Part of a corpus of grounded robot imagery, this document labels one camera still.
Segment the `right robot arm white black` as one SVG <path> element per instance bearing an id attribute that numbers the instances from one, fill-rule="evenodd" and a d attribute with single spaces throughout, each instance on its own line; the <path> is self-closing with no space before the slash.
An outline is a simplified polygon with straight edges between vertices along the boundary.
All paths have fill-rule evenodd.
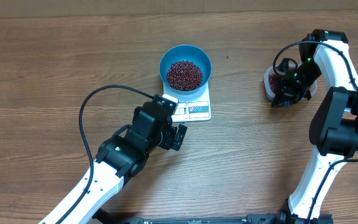
<path id="1" fill-rule="evenodd" d="M 320 213 L 323 200 L 341 168 L 358 163 L 358 75 L 343 32 L 315 29 L 295 43 L 301 63 L 274 62 L 265 73 L 265 90 L 273 108 L 312 97 L 311 87 L 323 77 L 327 93 L 311 120 L 311 157 L 295 191 L 267 223 L 332 223 Z"/>

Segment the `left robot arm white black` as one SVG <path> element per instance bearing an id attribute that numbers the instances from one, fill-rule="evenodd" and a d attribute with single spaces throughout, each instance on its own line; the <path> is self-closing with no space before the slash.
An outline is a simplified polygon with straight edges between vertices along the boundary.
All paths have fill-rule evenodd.
<path id="1" fill-rule="evenodd" d="M 144 168 L 156 147 L 178 151 L 187 128 L 182 124 L 173 126 L 177 106 L 177 98 L 164 94 L 137 107 L 132 124 L 123 126 L 100 145 L 86 174 L 42 223 L 87 223 Z"/>

